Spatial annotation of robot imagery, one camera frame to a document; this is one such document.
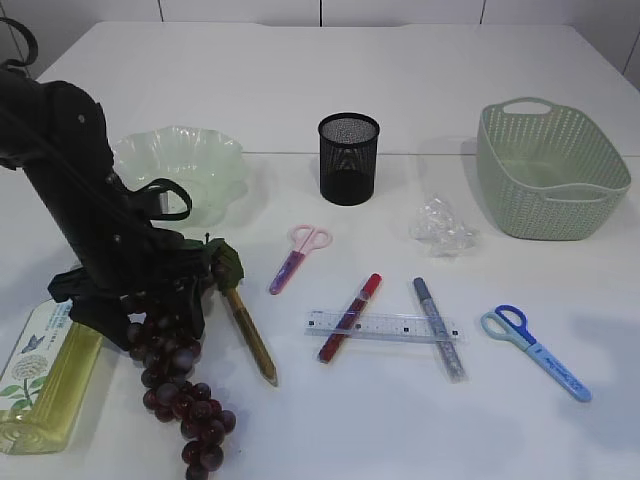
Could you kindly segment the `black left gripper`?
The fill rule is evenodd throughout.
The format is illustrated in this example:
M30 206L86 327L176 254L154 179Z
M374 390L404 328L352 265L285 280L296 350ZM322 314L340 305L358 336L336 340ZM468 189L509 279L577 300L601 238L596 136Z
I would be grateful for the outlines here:
M202 284L211 277L213 243L153 227L70 227L63 234L80 266L48 286L58 302L72 299L70 318L129 351L131 324L121 301L145 294L176 314L191 336L202 336Z

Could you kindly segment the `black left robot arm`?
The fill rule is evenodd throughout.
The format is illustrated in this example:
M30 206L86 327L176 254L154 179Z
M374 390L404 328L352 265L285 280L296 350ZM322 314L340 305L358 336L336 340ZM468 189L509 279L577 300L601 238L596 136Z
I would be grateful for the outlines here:
M101 105L71 83L27 77L38 43L21 23L15 29L28 54L1 65L1 164L24 172L79 260L49 294L123 350L133 345L133 313L158 314L186 343L200 339L211 262L202 242L167 228L190 215L189 194L165 178L127 188Z

